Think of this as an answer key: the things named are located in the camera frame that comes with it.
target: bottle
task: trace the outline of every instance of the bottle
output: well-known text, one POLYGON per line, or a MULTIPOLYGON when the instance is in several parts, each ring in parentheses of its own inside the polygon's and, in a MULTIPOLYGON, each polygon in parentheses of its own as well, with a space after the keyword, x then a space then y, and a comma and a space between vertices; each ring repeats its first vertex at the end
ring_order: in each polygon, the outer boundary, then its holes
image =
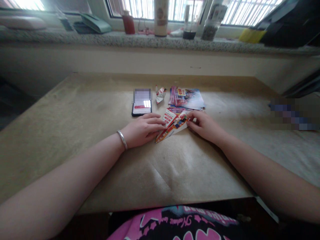
POLYGON ((133 17, 130 16, 129 11, 123 11, 122 20, 126 34, 135 34, 133 17))
POLYGON ((202 40, 213 41, 224 16, 227 13, 230 0, 213 0, 208 18, 203 27, 202 40))
POLYGON ((166 37, 169 0, 154 0, 154 35, 166 37))
POLYGON ((196 36, 203 1, 188 0, 184 14, 183 39, 192 40, 196 36))
POLYGON ((62 25, 64 26, 64 29, 66 31, 73 31, 72 26, 69 23, 68 18, 66 17, 66 15, 56 6, 54 5, 55 9, 56 9, 56 16, 57 18, 60 20, 60 22, 62 23, 62 25))

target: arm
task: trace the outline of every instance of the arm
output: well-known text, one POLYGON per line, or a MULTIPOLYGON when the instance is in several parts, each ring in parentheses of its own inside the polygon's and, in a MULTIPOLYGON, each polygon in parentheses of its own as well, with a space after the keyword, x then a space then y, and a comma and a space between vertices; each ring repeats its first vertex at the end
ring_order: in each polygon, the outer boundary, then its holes
POLYGON ((189 114, 188 126, 216 144, 257 194, 270 206, 291 217, 320 223, 320 190, 226 133, 205 112, 189 114))
MULTIPOLYGON (((154 139, 165 122, 146 114, 121 130, 128 148, 154 139)), ((71 220, 125 150, 118 134, 65 162, 0 206, 1 239, 48 239, 71 220)))

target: forearm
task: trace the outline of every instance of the forearm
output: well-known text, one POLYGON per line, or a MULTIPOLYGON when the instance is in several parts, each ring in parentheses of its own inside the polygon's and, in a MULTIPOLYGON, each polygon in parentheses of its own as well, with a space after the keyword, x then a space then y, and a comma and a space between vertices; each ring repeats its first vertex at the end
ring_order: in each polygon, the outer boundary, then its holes
POLYGON ((267 204, 291 217, 320 223, 317 187, 231 135, 217 145, 267 204))
POLYGON ((59 233, 124 151, 114 134, 44 175, 0 206, 1 239, 59 233))

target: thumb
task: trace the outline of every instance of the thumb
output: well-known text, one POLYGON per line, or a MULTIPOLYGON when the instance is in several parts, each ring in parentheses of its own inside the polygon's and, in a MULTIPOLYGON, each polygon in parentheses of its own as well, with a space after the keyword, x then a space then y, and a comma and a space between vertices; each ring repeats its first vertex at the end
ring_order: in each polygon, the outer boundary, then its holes
POLYGON ((188 121, 187 122, 188 127, 190 127, 193 131, 195 131, 196 133, 198 133, 198 131, 200 130, 201 127, 199 127, 197 124, 195 124, 192 121, 188 121))
POLYGON ((149 134, 146 136, 147 142, 150 142, 152 139, 154 139, 156 136, 158 136, 158 134, 159 134, 158 131, 153 132, 153 133, 149 133, 149 134))

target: yellow sponge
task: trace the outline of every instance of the yellow sponge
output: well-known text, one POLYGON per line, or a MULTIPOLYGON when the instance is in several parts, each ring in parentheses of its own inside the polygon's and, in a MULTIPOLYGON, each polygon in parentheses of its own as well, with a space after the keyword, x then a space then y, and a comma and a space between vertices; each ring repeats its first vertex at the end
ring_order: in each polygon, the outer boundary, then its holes
POLYGON ((266 34, 267 31, 255 30, 251 28, 246 28, 243 30, 239 41, 247 43, 258 43, 261 38, 266 34))

